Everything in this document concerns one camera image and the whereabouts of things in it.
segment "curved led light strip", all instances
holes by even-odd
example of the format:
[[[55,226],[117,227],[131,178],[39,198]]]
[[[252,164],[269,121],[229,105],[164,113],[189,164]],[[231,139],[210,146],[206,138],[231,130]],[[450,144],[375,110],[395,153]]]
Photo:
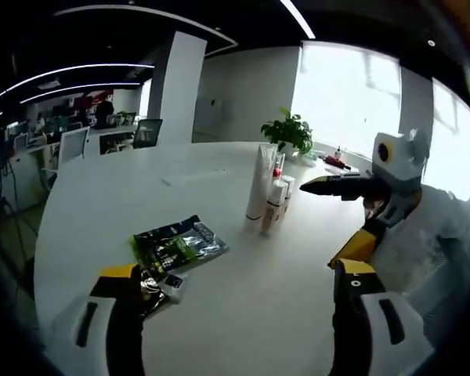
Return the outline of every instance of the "curved led light strip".
[[[199,29],[202,29],[204,31],[208,31],[209,33],[211,33],[211,34],[213,34],[217,37],[220,37],[221,39],[224,39],[225,41],[232,44],[232,45],[228,45],[227,47],[222,47],[221,49],[216,49],[215,51],[212,51],[210,53],[206,53],[205,57],[210,56],[212,54],[215,54],[217,52],[225,51],[226,49],[232,49],[232,48],[238,46],[238,43],[236,41],[234,41],[232,38],[227,37],[226,35],[224,35],[223,33],[220,33],[217,30],[211,29],[210,27],[207,27],[207,26],[205,26],[201,23],[198,23],[197,21],[193,21],[193,20],[190,20],[189,18],[178,16],[177,14],[174,14],[174,13],[164,12],[163,10],[145,8],[144,6],[134,6],[134,5],[84,5],[84,6],[78,6],[78,7],[75,7],[75,8],[69,8],[69,9],[61,10],[59,12],[54,13],[54,16],[62,16],[63,14],[81,12],[81,11],[84,11],[84,10],[95,10],[95,9],[134,10],[136,12],[151,13],[151,14],[155,14],[157,16],[172,18],[173,20],[181,21],[181,22],[184,22],[185,24],[189,24],[189,25],[198,27]]]
[[[306,36],[309,39],[315,39],[315,34],[312,31],[312,28],[308,25],[308,23],[305,20],[305,17],[298,11],[296,6],[292,3],[291,0],[280,0],[280,2],[287,8],[289,13],[295,18],[295,20],[298,22],[299,26],[301,26],[301,29],[305,32]]]
[[[83,68],[94,68],[94,67],[134,67],[134,68],[155,68],[154,65],[143,65],[143,64],[125,64],[125,63],[101,63],[101,64],[86,64],[86,65],[77,65],[76,67],[68,67],[68,68],[61,68],[56,70],[51,70],[50,72],[39,74],[38,76],[34,76],[28,78],[27,80],[21,81],[10,88],[6,89],[5,91],[0,93],[0,97],[3,96],[6,92],[10,92],[15,88],[19,88],[21,85],[26,84],[27,82],[36,80],[37,78],[42,78],[45,76],[49,76],[50,74],[56,74],[59,72],[66,72],[66,71],[73,71],[75,69],[83,69]]]
[[[73,90],[73,89],[82,89],[82,88],[91,88],[93,86],[135,86],[135,85],[141,85],[138,82],[109,82],[107,84],[91,84],[91,85],[80,85],[80,86],[72,86],[70,88],[64,88],[64,89],[57,89],[53,90],[51,92],[44,92],[43,94],[39,94],[37,96],[32,96],[31,98],[21,100],[21,104],[25,104],[26,102],[29,102],[33,99],[41,98],[43,96],[49,96],[51,94],[54,94],[56,92],[66,92],[67,90]]]

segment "office desk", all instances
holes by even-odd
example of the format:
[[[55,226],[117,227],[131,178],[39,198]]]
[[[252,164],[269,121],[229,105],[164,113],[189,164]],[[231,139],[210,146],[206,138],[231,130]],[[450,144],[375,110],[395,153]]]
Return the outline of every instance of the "office desk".
[[[138,127],[136,125],[126,125],[122,127],[107,128],[107,129],[94,129],[91,128],[89,136],[107,136],[116,135],[118,133],[135,132]]]
[[[75,297],[89,294],[101,268],[135,261],[131,235],[197,214],[230,251],[192,269],[181,303],[145,321],[146,373],[326,374],[334,343],[334,272],[326,263],[362,226],[363,207],[296,188],[280,230],[259,235],[244,226],[257,148],[157,146],[63,168],[35,255],[44,338]],[[284,167],[300,181],[324,174],[322,164]]]

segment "ceiling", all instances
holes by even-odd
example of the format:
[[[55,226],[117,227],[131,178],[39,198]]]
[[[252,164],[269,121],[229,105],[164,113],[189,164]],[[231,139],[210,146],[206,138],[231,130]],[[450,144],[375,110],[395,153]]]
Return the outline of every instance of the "ceiling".
[[[306,39],[279,0],[27,3],[18,5],[14,14],[6,6],[0,13],[8,25],[0,33],[0,92],[37,74],[65,67],[91,63],[153,64],[154,51],[176,30],[206,39],[209,56],[240,49],[299,45]],[[437,77],[470,103],[456,49],[437,31],[416,1],[293,0],[293,3],[317,40],[361,45],[399,57],[402,65],[424,76]],[[83,6],[84,10],[72,12]],[[106,9],[94,9],[99,6]],[[428,45],[429,39],[436,42],[435,47]],[[62,72],[1,96],[0,111],[17,108],[21,100],[45,92],[37,86],[54,78],[61,84],[56,89],[61,89],[101,82],[142,83],[152,75],[152,69],[131,67]]]

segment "white pillar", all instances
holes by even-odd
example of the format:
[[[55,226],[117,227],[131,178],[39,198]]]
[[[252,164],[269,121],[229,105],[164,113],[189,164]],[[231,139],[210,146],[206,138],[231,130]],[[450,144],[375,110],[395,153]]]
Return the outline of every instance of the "white pillar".
[[[155,62],[148,118],[164,122],[160,144],[191,143],[195,104],[207,42],[176,31]]]

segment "person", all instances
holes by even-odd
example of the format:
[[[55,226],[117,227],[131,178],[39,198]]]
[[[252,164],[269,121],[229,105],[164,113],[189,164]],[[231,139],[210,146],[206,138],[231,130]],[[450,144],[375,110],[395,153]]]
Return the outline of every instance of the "person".
[[[108,94],[104,93],[102,95],[102,102],[96,107],[96,127],[95,128],[105,128],[107,125],[108,116],[112,115],[114,112],[113,104],[107,100]]]
[[[40,132],[44,127],[45,127],[45,119],[43,117],[42,112],[39,112],[37,116],[37,124],[34,127],[34,132],[35,133]]]

